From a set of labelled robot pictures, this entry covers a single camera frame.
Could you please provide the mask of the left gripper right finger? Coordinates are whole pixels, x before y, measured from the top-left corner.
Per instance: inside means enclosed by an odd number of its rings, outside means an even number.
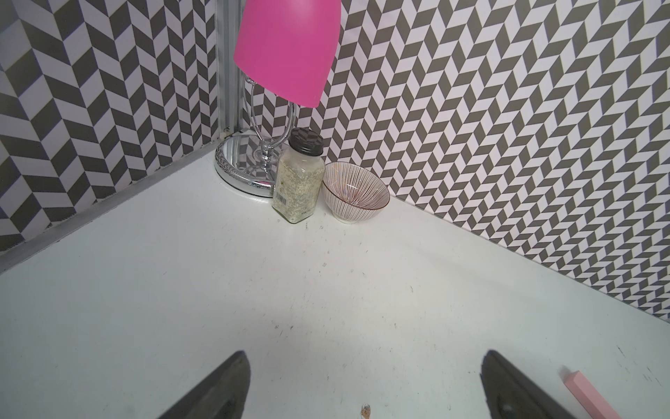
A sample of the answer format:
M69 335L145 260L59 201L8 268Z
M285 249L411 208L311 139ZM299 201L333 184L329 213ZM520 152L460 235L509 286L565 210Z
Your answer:
M495 350L483 357L480 377L492 418L575 419Z

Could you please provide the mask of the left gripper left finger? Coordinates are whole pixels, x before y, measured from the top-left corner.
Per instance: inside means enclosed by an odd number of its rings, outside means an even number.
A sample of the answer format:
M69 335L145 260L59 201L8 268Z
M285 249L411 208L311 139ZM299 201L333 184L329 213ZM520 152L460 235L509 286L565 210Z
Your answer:
M240 419L251 385L251 365L244 351L237 351L212 371L160 419Z

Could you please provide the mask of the light pink rectangular block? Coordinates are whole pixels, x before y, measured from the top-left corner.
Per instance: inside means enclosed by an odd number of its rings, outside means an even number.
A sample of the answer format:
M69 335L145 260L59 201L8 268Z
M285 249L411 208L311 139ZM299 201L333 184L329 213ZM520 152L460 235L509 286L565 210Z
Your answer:
M563 383L591 418L621 419L620 414L580 371L568 374Z

